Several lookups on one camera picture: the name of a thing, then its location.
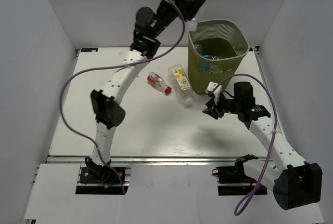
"bottle with yellow label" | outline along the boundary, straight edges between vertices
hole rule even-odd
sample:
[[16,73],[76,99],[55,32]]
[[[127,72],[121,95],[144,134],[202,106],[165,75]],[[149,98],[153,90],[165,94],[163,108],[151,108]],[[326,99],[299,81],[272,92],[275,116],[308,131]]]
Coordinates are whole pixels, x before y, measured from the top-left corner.
[[193,90],[182,66],[177,64],[169,67],[168,75],[177,96],[186,107],[191,106],[193,104]]

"mesh basket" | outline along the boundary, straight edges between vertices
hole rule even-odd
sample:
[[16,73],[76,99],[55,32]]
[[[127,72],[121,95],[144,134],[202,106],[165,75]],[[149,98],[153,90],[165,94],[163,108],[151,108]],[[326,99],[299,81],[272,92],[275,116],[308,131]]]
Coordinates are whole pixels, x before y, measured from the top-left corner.
[[[209,82],[220,82],[235,73],[249,44],[239,28],[228,20],[198,23],[188,35],[188,78],[193,91],[204,95]],[[229,81],[222,85],[225,89]]]

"plastic bottle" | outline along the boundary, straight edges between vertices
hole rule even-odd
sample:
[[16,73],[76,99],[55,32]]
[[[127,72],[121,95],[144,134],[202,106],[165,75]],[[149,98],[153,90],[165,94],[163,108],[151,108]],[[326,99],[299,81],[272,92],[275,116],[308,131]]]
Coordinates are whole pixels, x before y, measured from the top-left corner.
[[193,90],[180,64],[168,68],[168,75],[177,96],[186,107],[193,104]]
[[166,95],[170,94],[171,87],[166,84],[164,79],[162,79],[155,72],[151,72],[147,76],[148,82],[155,87],[157,90],[163,91]]

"yellow label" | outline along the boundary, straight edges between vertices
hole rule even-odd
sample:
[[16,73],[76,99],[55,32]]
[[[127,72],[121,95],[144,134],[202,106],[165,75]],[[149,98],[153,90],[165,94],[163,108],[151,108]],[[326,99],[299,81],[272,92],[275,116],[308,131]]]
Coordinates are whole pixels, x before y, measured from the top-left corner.
[[191,87],[191,85],[189,84],[189,82],[187,80],[186,74],[181,67],[172,69],[172,72],[175,75],[181,90]]

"wall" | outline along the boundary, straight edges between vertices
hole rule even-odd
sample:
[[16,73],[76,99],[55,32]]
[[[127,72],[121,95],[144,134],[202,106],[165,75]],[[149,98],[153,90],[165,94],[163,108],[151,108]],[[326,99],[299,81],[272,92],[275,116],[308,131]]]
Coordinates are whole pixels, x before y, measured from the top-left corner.
[[21,223],[75,51],[48,0],[0,0],[0,216]]
[[[156,9],[160,0],[49,0],[75,48],[129,46],[136,11]],[[201,20],[226,18],[243,31],[250,45],[261,45],[284,0],[207,0]],[[160,36],[163,46],[174,44],[180,21]],[[187,38],[181,42],[187,45]]]
[[323,169],[325,223],[333,223],[332,2],[286,0],[260,52],[289,142]]

